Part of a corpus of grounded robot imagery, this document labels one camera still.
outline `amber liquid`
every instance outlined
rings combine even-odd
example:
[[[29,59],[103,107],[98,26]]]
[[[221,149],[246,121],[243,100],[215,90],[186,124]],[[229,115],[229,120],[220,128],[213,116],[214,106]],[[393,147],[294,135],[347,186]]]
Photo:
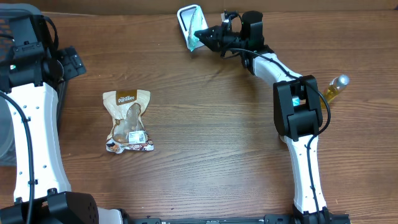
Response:
[[[323,97],[325,97],[326,101],[328,102],[328,104],[330,104],[335,97],[339,94],[338,88],[334,85],[330,85],[324,92],[323,92]],[[322,99],[320,99],[321,101],[321,107],[322,108],[326,108],[324,102]]]

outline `wooden table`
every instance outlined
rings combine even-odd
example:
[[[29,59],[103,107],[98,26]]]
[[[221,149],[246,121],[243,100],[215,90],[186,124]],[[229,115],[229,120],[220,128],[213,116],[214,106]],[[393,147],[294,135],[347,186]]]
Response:
[[[74,45],[88,71],[70,82],[60,127],[73,191],[133,217],[291,213],[292,166],[274,127],[272,90],[239,59],[204,47],[190,53],[175,15],[53,20],[61,47]],[[267,13],[264,37],[321,90],[351,77],[318,144],[323,193],[353,223],[397,223],[397,11]],[[154,152],[105,151],[111,117],[102,93],[129,89],[152,93],[142,119]],[[2,207],[12,204],[15,175],[0,168]]]

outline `bottle cap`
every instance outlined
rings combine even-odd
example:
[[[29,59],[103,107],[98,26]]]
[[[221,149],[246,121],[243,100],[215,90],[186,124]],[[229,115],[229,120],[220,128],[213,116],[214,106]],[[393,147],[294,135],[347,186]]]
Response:
[[[343,87],[349,84],[349,77],[347,75],[340,75],[337,79],[337,86]]]

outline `snack bag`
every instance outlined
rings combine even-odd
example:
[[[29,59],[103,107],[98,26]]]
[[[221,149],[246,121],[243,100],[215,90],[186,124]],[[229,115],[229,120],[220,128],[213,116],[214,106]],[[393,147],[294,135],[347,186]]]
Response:
[[[113,128],[106,140],[106,150],[122,153],[124,150],[152,151],[154,143],[149,139],[141,121],[150,92],[144,90],[111,91],[103,93],[104,106],[113,118]]]

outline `small glass bottle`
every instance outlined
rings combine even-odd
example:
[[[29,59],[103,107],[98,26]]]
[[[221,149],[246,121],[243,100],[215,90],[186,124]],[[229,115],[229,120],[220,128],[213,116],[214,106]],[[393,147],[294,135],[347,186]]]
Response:
[[[349,84],[349,77],[347,75],[340,75],[339,77],[334,78],[328,88],[323,91],[323,97],[325,97],[328,104],[330,104],[337,95],[339,95]],[[326,108],[325,104],[321,99],[322,108]]]

